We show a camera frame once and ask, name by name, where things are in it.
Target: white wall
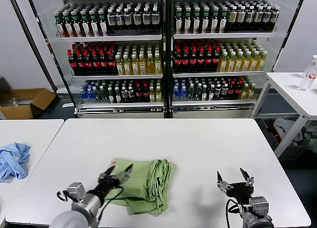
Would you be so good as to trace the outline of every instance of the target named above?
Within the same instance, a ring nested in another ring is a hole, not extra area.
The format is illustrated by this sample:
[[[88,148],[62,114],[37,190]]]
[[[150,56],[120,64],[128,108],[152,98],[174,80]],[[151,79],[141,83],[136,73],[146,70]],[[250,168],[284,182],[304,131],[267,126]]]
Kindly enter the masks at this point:
[[[0,0],[0,76],[12,89],[52,87],[27,41],[10,0]]]
[[[316,0],[304,0],[275,72],[302,72],[317,54]]]

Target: cardboard box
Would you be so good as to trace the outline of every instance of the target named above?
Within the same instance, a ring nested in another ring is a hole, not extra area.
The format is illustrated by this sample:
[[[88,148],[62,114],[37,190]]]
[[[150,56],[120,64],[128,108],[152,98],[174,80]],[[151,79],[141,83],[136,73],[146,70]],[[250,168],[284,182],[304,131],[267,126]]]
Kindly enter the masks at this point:
[[[32,103],[28,105],[0,107],[0,112],[6,119],[36,118],[55,97],[54,93],[45,88],[0,91],[0,102],[7,102],[12,98],[32,99]]]

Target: table leg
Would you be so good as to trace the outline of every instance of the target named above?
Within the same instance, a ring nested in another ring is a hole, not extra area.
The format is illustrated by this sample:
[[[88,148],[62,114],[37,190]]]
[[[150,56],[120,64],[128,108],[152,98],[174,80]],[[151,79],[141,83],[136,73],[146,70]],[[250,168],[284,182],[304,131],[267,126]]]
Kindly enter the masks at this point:
[[[292,140],[295,138],[296,134],[303,128],[306,122],[309,120],[308,117],[301,115],[296,120],[292,128],[286,134],[286,136],[282,139],[281,143],[278,147],[274,150],[276,157],[280,157],[286,148],[292,143]]]
[[[259,113],[259,110],[260,110],[260,108],[262,107],[262,104],[263,104],[263,102],[264,102],[264,99],[266,98],[266,95],[267,95],[267,93],[268,93],[268,91],[269,91],[270,88],[271,88],[271,85],[270,85],[270,83],[268,82],[268,79],[266,79],[265,85],[264,85],[264,87],[263,87],[263,89],[262,89],[262,91],[261,91],[261,94],[260,94],[260,96],[259,96],[259,99],[257,100],[257,103],[256,103],[256,105],[254,106],[253,111],[252,111],[252,113],[251,113],[251,118],[252,118],[252,119],[257,118],[257,115],[258,115],[258,113]]]

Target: cable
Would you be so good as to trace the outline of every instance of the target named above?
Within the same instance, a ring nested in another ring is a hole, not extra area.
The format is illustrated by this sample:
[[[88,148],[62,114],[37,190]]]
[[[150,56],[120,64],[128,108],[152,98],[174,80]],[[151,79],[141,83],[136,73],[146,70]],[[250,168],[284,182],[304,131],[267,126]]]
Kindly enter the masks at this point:
[[[116,199],[116,198],[123,192],[124,188],[121,187],[121,186],[114,187],[113,190],[114,190],[114,189],[118,189],[118,188],[121,188],[121,191],[120,191],[117,195],[115,195],[114,197],[110,198],[109,201],[103,206],[103,208],[102,208],[102,210],[101,210],[101,212],[100,212],[100,214],[99,214],[99,216],[98,216],[97,222],[99,222],[99,221],[101,220],[101,216],[103,215],[103,212],[104,212],[104,209],[106,208],[106,206],[107,206],[112,200]]]

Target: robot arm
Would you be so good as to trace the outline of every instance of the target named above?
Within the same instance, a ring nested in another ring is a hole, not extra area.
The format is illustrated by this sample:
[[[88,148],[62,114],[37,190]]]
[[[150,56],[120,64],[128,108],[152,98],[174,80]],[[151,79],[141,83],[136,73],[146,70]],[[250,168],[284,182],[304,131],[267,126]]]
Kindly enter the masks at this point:
[[[58,192],[57,197],[60,200],[66,202],[69,198],[73,202],[71,204],[71,211],[59,214],[51,223],[50,228],[98,227],[104,208],[123,191],[123,187],[120,185],[129,179],[132,164],[124,171],[116,175],[110,175],[113,169],[114,166],[101,173],[98,178],[98,185],[87,193],[81,182],[74,182],[67,189],[63,190],[64,198]],[[120,188],[121,191],[105,204],[107,194],[112,189],[117,188]]]

